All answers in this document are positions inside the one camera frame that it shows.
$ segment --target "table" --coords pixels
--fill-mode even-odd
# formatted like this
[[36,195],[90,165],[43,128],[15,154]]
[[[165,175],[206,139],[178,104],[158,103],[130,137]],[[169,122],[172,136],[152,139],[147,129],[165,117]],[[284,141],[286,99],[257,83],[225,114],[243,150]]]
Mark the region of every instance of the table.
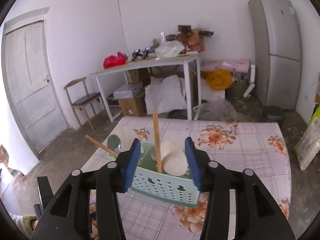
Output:
[[112,67],[105,69],[103,71],[95,72],[90,75],[95,75],[96,80],[98,83],[98,87],[101,93],[101,97],[103,103],[106,107],[108,116],[110,121],[113,122],[122,111],[118,112],[116,115],[112,116],[110,111],[109,104],[106,99],[105,92],[107,96],[112,94],[115,90],[119,87],[109,87],[108,91],[104,91],[101,87],[99,77],[110,74],[110,73],[117,73],[117,72],[124,72],[125,81],[128,84],[128,78],[126,75],[126,71],[133,70],[133,69],[140,69],[140,68],[149,68],[149,67],[159,67],[159,66],[173,66],[173,65],[183,65],[183,72],[185,76],[185,83],[186,83],[186,96],[187,96],[187,113],[188,113],[188,120],[192,120],[192,105],[191,105],[191,87],[190,87],[190,75],[189,75],[189,63],[195,61],[196,63],[196,71],[197,71],[197,81],[198,81],[198,103],[201,104],[201,86],[200,86],[200,61],[199,56],[195,55],[188,55],[188,56],[180,56],[180,57],[171,57],[171,58],[163,58],[163,59],[145,59],[145,60],[136,60],[133,62],[126,63],[124,65],[118,67]]
[[[291,169],[288,151],[277,123],[226,123],[212,121],[187,121],[159,118],[160,140],[174,141],[184,147],[184,139],[191,136],[196,148],[208,153],[227,169],[255,171],[263,184],[279,204],[284,215],[289,215],[291,200]],[[215,144],[210,133],[225,136],[228,140]],[[122,142],[122,150],[129,150],[134,138],[153,142],[151,118],[124,117],[110,135],[116,134]],[[98,149],[82,171],[101,168],[111,161],[108,153]],[[117,194],[124,231],[128,240],[196,240],[199,239],[207,207],[207,195],[200,197],[195,209],[161,202],[129,190]],[[233,239],[236,225],[235,192],[230,191],[229,237]],[[90,203],[95,205],[95,192]],[[97,236],[97,229],[92,226]]]

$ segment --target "yellow fabric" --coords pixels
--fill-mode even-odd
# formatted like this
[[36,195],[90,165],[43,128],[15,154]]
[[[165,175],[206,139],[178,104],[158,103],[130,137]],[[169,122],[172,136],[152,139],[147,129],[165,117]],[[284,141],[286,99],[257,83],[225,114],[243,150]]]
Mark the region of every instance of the yellow fabric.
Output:
[[212,72],[202,72],[202,74],[213,90],[227,89],[232,84],[232,75],[226,69],[215,69]]

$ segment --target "blue gripper pad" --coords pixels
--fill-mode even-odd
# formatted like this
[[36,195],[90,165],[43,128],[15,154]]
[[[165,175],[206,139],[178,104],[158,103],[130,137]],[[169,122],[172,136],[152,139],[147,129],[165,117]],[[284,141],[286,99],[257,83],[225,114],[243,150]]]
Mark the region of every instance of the blue gripper pad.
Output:
[[184,143],[184,150],[187,157],[191,177],[193,180],[193,184],[198,188],[198,190],[201,190],[201,170],[199,168],[198,162],[196,160],[196,148],[195,145],[191,139],[191,137],[187,137]]
[[134,139],[129,152],[131,153],[130,160],[126,169],[124,170],[123,189],[125,191],[128,191],[132,185],[133,176],[140,157],[141,143],[137,138]]

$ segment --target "white door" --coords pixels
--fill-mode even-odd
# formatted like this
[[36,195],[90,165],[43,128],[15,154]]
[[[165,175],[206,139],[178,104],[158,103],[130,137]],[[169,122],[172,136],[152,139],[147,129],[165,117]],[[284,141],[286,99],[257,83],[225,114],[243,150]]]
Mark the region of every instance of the white door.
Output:
[[68,128],[48,71],[43,21],[5,35],[7,92],[36,152]]

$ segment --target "gray refrigerator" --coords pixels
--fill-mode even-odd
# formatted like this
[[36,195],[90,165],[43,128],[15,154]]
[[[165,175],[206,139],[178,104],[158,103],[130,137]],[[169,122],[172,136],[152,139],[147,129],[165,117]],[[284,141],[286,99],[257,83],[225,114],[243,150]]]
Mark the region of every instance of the gray refrigerator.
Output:
[[289,0],[250,0],[256,54],[255,95],[263,106],[294,109],[300,85],[301,41]]

